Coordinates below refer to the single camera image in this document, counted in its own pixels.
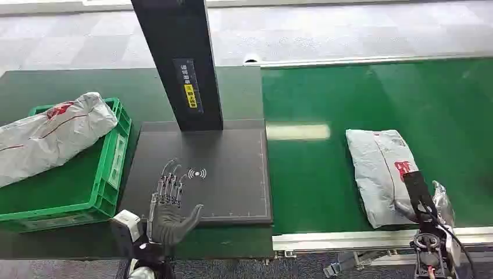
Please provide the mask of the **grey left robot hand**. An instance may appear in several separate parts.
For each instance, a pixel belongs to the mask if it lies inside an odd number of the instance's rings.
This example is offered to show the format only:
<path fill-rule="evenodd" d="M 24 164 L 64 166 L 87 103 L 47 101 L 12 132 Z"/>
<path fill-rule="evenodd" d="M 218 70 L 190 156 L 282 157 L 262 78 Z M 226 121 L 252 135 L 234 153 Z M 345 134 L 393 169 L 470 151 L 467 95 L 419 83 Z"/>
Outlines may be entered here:
<path fill-rule="evenodd" d="M 181 215 L 185 174 L 178 174 L 181 164 L 170 159 L 162 169 L 152 193 L 147 222 L 147 237 L 153 243 L 172 247 L 192 231 L 202 217 L 203 204 L 197 204 L 188 217 Z"/>

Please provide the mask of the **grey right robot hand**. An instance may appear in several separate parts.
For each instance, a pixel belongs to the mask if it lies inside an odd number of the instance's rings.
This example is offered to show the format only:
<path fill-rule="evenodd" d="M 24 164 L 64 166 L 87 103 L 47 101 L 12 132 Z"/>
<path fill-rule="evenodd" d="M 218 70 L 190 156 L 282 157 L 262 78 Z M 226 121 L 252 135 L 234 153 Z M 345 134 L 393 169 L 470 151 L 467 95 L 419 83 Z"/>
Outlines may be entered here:
<path fill-rule="evenodd" d="M 396 199 L 396 210 L 414 223 L 437 222 L 437 209 L 421 172 L 408 172 L 402 178 L 409 199 Z"/>

